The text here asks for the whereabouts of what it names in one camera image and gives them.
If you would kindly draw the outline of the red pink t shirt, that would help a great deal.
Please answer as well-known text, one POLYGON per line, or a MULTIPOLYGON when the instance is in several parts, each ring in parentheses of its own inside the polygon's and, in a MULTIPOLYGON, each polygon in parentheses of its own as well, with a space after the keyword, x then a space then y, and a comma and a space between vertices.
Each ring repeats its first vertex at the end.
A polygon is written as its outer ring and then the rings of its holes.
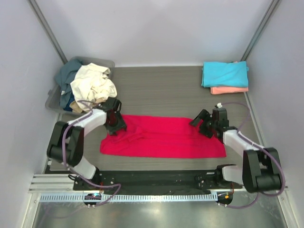
POLYGON ((148 158, 224 158, 224 145, 215 137, 208 138, 191 126, 186 117, 124 115, 126 130, 107 135, 101 141, 105 155, 148 158))

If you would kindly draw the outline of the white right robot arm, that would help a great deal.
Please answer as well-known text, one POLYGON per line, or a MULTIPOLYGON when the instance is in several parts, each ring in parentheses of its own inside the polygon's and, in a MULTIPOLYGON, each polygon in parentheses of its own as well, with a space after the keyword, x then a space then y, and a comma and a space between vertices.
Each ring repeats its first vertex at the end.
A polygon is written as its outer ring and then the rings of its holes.
POLYGON ((225 188, 234 182, 244 186, 249 193, 260 192, 265 195, 270 191, 278 195, 285 189, 285 176, 278 151, 254 143, 238 128, 231 126, 226 108, 215 107, 212 113, 203 109, 190 125, 197 126, 199 133, 207 138, 218 139, 242 158, 241 166, 226 164, 217 167, 214 182, 218 187, 225 188))

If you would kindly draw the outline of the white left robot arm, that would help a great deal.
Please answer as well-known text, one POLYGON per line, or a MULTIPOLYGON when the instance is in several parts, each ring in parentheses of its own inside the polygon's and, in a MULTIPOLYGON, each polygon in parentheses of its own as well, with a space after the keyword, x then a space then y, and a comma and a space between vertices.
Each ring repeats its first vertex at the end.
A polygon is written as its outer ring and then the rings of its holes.
POLYGON ((127 125, 121 115, 122 103, 117 98, 110 97, 93 107, 89 106, 92 102, 80 102, 89 112, 70 122, 55 123, 47 156, 83 177, 84 184, 96 190, 101 184, 99 170, 84 157, 84 138, 99 126, 104 126, 109 135, 117 135, 119 130, 127 130, 127 125))

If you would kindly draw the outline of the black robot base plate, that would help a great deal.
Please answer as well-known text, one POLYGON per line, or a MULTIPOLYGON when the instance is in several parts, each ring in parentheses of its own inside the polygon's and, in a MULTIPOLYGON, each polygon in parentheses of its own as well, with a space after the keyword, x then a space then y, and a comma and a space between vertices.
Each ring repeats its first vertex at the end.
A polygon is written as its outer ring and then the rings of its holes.
POLYGON ((222 180, 217 170, 102 171, 99 185, 121 184, 119 195, 201 195, 243 186, 222 180))

